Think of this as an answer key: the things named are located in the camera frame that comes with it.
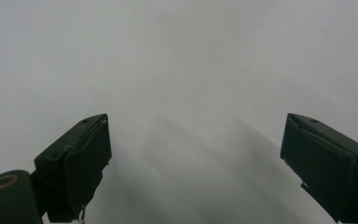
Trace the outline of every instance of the circular hole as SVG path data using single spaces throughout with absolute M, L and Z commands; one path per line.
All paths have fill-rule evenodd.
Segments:
M 18 177 L 16 175 L 4 175 L 0 177 L 0 189 L 4 189 L 7 186 L 12 185 L 16 182 Z

